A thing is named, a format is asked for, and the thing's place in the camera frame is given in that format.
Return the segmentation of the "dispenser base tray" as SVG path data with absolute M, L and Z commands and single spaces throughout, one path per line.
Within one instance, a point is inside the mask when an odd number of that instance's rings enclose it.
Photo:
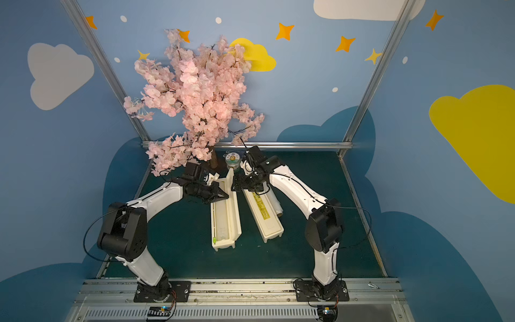
M 211 245 L 216 252 L 224 248 L 235 248 L 240 236 L 237 193 L 230 191 L 228 199 L 211 204 Z

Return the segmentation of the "white wrap dispenser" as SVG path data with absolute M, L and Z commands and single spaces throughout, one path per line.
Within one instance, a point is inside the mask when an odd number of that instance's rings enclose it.
M 266 194 L 258 195 L 248 190 L 243 190 L 243 193 L 264 243 L 276 237 L 281 237 L 284 228 Z

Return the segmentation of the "dispenser lid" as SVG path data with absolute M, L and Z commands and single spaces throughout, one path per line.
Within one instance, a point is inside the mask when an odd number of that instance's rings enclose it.
M 227 200 L 227 214 L 229 221 L 229 233 L 230 237 L 228 240 L 223 241 L 226 244 L 231 243 L 232 248 L 236 247 L 236 241 L 241 236 L 241 221 L 240 212 L 237 202 L 237 193 L 232 190 L 234 180 L 234 170 L 229 169 L 227 176 L 223 182 L 224 191 L 229 195 Z

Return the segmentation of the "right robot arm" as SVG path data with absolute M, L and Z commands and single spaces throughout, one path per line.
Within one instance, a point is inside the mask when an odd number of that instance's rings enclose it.
M 340 239 L 345 231 L 343 211 L 337 199 L 327 199 L 301 181 L 277 156 L 266 157 L 258 146 L 245 150 L 241 162 L 242 173 L 237 174 L 231 189 L 264 195 L 271 187 L 282 191 L 307 219 L 305 238 L 314 250 L 315 267 L 307 299 L 319 301 L 347 300 L 340 296 L 343 281 L 337 271 L 337 252 L 344 249 Z

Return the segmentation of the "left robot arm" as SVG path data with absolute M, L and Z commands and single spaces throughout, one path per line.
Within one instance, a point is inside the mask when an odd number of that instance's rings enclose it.
M 219 174 L 206 166 L 187 163 L 179 177 L 171 178 L 150 193 L 127 203 L 114 202 L 101 216 L 97 247 L 126 266 L 137 278 L 136 303 L 176 300 L 165 269 L 148 250 L 148 222 L 169 205 L 189 195 L 205 204 L 224 201 L 229 195 L 217 182 Z

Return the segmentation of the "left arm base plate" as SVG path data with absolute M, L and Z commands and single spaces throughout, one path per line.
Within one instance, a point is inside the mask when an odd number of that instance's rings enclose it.
M 138 283 L 134 303 L 186 303 L 189 300 L 190 281 L 162 281 L 151 287 Z

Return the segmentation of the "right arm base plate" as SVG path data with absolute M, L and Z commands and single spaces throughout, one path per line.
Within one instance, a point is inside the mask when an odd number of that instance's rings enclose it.
M 314 301 L 343 301 L 350 300 L 349 291 L 345 281 L 336 278 L 328 285 L 318 281 L 296 279 L 292 282 L 298 302 Z

